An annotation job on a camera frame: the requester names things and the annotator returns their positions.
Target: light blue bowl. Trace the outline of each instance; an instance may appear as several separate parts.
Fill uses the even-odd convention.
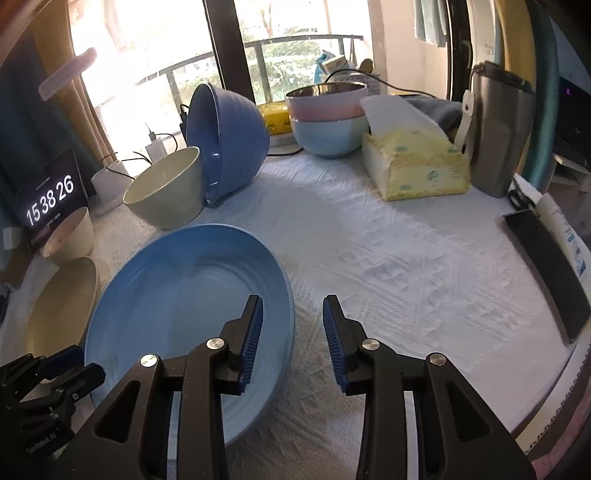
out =
[[[291,119],[298,144],[314,155],[337,158],[358,149],[364,132],[369,132],[365,115],[347,120],[301,122]]]
[[[276,395],[291,359],[294,302],[273,253],[229,225],[198,225],[166,235],[136,254],[109,283],[90,321],[86,363],[105,369],[91,393],[95,405],[146,353],[186,355],[240,317],[248,296],[261,296],[264,316],[251,383],[240,397],[222,396],[226,444],[240,436]],[[176,458],[178,398],[170,423]]]

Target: pink bowl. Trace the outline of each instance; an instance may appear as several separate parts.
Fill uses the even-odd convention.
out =
[[[320,83],[289,92],[285,102],[295,120],[326,122],[364,115],[359,102],[367,95],[368,89],[363,83]]]

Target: scissors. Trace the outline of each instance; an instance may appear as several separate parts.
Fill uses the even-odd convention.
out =
[[[519,186],[516,180],[513,180],[513,185],[515,185],[515,188],[513,190],[509,190],[509,192],[507,193],[507,198],[509,199],[511,205],[513,205],[515,210],[520,212],[522,210],[535,209],[535,203],[531,198],[529,198],[525,193],[523,193],[523,190],[521,190],[521,187]]]

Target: yellow container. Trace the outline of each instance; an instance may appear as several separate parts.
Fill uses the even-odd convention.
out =
[[[290,113],[285,101],[258,105],[258,109],[271,135],[291,133]]]

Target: dark blue bowl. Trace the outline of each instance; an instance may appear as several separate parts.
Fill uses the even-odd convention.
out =
[[[249,99],[202,83],[189,107],[187,146],[201,150],[205,196],[214,203],[256,175],[269,152],[269,131]]]

